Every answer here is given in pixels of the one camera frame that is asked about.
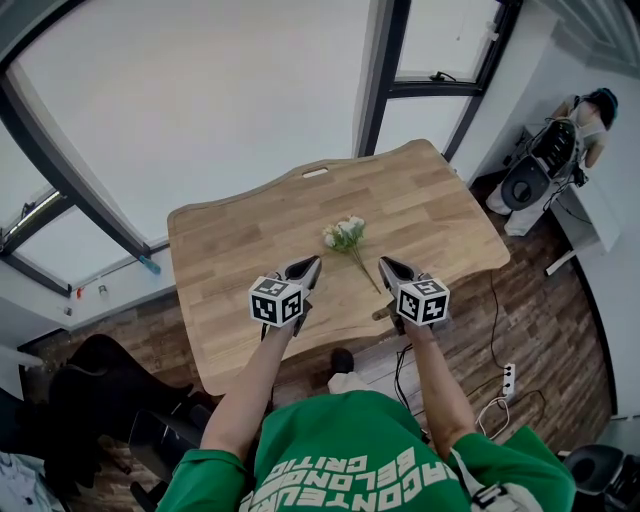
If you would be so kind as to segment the person's right forearm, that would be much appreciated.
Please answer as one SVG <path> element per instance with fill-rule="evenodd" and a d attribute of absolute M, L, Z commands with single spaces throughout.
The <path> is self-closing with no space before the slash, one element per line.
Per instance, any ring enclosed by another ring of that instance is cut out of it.
<path fill-rule="evenodd" d="M 475 416 L 431 329 L 409 323 L 405 333 L 413 347 L 431 437 L 438 455 L 446 460 L 461 438 L 476 431 Z"/>

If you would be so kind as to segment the person's right black shoe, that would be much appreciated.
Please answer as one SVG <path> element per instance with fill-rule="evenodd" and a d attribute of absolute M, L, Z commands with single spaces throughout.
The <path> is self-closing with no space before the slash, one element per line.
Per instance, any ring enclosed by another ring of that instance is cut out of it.
<path fill-rule="evenodd" d="M 349 374 L 354 371 L 353 354 L 344 348 L 335 348 L 330 356 L 330 371 L 333 375 Z"/>

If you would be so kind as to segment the person's beige trousers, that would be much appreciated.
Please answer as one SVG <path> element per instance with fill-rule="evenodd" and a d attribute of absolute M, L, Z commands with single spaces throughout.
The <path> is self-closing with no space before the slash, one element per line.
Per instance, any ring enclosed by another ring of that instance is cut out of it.
<path fill-rule="evenodd" d="M 355 392 L 366 392 L 376 396 L 381 396 L 381 393 L 369 384 L 367 384 L 361 376 L 355 372 L 349 373 L 336 373 L 328 381 L 327 387 L 332 395 L 344 395 Z"/>

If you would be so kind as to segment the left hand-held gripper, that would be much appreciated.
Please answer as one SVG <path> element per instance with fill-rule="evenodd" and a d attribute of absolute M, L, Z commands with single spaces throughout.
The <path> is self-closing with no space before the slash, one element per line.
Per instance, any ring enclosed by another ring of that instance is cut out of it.
<path fill-rule="evenodd" d="M 268 327 L 292 326 L 296 337 L 312 308 L 308 297 L 322 270 L 318 255 L 301 257 L 282 264 L 268 276 L 260 276 L 249 289 L 249 313 L 263 325 L 261 337 Z"/>

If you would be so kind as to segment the large white window blind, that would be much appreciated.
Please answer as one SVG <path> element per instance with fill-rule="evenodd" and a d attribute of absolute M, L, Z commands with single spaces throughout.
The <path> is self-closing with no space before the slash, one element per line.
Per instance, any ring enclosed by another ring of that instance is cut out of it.
<path fill-rule="evenodd" d="M 191 203 L 355 150 L 370 0 L 88 0 L 15 87 L 147 240 Z"/>

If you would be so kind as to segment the white flowers bunch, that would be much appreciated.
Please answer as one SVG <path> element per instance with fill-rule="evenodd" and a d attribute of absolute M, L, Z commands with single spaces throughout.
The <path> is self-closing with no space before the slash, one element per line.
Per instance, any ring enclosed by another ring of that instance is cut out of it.
<path fill-rule="evenodd" d="M 378 294 L 381 290 L 366 268 L 360 254 L 360 242 L 364 238 L 366 222 L 363 218 L 351 215 L 336 224 L 328 225 L 323 230 L 323 241 L 326 247 L 334 252 L 346 255 L 365 275 Z"/>

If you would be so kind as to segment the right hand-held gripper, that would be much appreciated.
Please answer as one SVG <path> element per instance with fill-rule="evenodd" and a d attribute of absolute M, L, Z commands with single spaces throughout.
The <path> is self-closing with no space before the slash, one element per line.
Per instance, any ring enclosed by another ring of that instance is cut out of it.
<path fill-rule="evenodd" d="M 426 278 L 415 265 L 383 256 L 378 270 L 384 287 L 392 294 L 392 321 L 400 335 L 405 327 L 431 326 L 447 319 L 450 290 L 436 278 Z"/>

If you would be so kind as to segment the person's left forearm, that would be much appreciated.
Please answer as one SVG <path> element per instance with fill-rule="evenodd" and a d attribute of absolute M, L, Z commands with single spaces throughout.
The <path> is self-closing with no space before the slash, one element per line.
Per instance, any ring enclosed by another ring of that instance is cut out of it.
<path fill-rule="evenodd" d="M 211 415 L 200 448 L 247 457 L 270 401 L 294 325 L 270 328 Z"/>

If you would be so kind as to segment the white desk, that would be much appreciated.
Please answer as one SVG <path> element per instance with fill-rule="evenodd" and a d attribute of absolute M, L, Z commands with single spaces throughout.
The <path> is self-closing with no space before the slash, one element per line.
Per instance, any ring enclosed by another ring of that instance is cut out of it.
<path fill-rule="evenodd" d="M 609 252 L 621 234 L 620 225 L 595 177 L 590 172 L 585 174 L 584 185 L 568 181 L 548 207 L 568 239 L 570 249 L 545 269 L 547 276 L 585 250 Z"/>

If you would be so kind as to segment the black framed window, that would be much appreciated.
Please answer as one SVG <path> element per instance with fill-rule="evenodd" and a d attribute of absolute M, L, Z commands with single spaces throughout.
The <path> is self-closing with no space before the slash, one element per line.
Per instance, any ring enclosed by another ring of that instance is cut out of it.
<path fill-rule="evenodd" d="M 451 160 L 474 120 L 524 0 L 370 0 L 354 153 L 374 153 L 391 100 L 460 98 Z"/>
<path fill-rule="evenodd" d="M 152 253 L 26 74 L 0 73 L 0 261 L 68 297 Z"/>

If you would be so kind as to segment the black swivel chair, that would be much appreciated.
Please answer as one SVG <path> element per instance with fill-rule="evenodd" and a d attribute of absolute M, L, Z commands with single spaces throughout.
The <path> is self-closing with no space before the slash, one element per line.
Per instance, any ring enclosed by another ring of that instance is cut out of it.
<path fill-rule="evenodd" d="M 640 512 L 640 457 L 592 444 L 572 451 L 564 465 L 576 485 L 572 512 Z"/>

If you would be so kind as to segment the person's green t-shirt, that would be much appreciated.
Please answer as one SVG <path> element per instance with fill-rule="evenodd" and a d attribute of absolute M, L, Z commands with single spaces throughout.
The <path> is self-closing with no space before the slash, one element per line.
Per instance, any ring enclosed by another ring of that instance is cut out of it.
<path fill-rule="evenodd" d="M 398 402 L 355 392 L 269 415 L 252 469 L 227 452 L 187 452 L 157 512 L 571 512 L 574 496 L 546 448 L 472 433 L 443 460 Z"/>

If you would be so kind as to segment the light wooden desk top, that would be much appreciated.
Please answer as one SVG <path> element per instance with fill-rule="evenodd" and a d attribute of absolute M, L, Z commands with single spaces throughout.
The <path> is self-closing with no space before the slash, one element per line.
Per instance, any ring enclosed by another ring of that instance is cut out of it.
<path fill-rule="evenodd" d="M 381 290 L 323 230 L 351 216 L 366 222 L 360 254 Z M 510 254 L 466 183 L 423 139 L 366 158 L 296 168 L 252 191 L 188 205 L 167 220 L 183 320 L 202 385 L 225 394 L 259 342 L 249 313 L 254 281 L 291 260 L 318 255 L 311 312 L 286 356 L 391 332 L 378 260 L 390 256 L 447 285 L 498 269 Z"/>

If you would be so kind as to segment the white crumpled garment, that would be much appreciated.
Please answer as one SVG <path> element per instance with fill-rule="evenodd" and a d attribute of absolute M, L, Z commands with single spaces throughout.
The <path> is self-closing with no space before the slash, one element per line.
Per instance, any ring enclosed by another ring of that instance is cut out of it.
<path fill-rule="evenodd" d="M 44 476 L 42 459 L 0 451 L 0 512 L 65 512 Z"/>

